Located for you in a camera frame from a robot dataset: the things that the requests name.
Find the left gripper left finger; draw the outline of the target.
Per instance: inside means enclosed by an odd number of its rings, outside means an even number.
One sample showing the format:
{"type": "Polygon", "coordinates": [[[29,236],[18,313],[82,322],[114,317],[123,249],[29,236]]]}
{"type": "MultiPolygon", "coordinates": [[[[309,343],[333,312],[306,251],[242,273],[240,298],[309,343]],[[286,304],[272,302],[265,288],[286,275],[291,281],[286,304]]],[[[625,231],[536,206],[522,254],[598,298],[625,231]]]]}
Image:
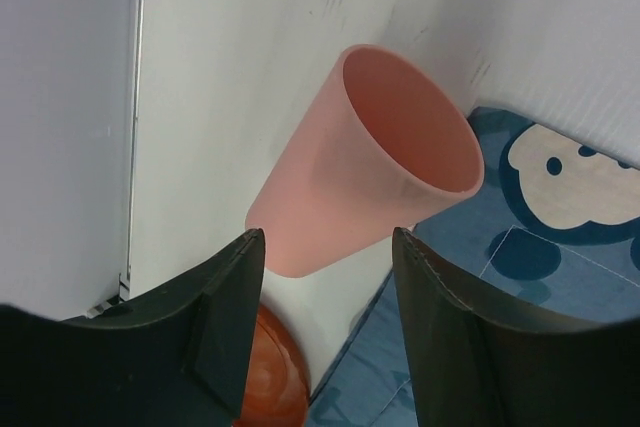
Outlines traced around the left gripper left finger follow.
{"type": "Polygon", "coordinates": [[[242,411],[265,236],[94,318],[1,308],[5,426],[229,426],[242,411]]]}

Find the pink plastic cup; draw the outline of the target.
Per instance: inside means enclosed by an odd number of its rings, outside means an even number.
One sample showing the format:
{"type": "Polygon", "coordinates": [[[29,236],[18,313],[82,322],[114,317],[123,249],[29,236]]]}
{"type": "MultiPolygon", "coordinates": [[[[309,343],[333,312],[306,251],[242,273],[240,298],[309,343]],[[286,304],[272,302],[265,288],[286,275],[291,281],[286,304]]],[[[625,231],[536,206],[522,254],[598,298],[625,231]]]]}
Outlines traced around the pink plastic cup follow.
{"type": "Polygon", "coordinates": [[[337,59],[251,205],[265,265],[305,277],[470,197],[484,180],[466,117],[421,70],[361,44],[337,59]]]}

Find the blue letter-print cloth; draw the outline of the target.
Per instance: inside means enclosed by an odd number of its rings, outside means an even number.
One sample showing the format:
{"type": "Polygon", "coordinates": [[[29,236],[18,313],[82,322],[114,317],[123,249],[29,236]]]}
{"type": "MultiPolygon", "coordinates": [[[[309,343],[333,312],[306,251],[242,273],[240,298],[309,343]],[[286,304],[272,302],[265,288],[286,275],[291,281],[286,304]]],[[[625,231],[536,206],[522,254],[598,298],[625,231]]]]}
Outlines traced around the blue letter-print cloth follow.
{"type": "MultiPolygon", "coordinates": [[[[639,170],[495,108],[470,123],[485,161],[471,199],[409,231],[439,256],[539,307],[639,322],[639,170]]],[[[311,426],[422,426],[395,277],[374,296],[312,397],[311,426]]]]}

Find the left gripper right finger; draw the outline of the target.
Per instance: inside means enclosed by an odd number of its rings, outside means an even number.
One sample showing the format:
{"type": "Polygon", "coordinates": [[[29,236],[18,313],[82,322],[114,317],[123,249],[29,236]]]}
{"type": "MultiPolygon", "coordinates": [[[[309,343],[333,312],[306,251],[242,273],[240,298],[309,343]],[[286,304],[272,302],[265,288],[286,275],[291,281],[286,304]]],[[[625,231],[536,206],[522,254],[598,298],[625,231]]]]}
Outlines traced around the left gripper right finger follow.
{"type": "Polygon", "coordinates": [[[639,322],[598,323],[518,299],[408,230],[392,262],[422,426],[635,426],[639,322]]]}

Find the red plastic plate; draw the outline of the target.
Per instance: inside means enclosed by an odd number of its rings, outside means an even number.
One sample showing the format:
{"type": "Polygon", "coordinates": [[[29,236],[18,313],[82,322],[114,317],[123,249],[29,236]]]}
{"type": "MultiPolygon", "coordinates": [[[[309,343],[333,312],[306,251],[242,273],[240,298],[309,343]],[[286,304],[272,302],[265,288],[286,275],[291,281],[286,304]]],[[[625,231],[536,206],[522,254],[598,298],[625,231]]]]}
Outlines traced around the red plastic plate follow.
{"type": "Polygon", "coordinates": [[[235,426],[302,426],[310,373],[289,330],[265,305],[258,309],[240,418],[235,426]]]}

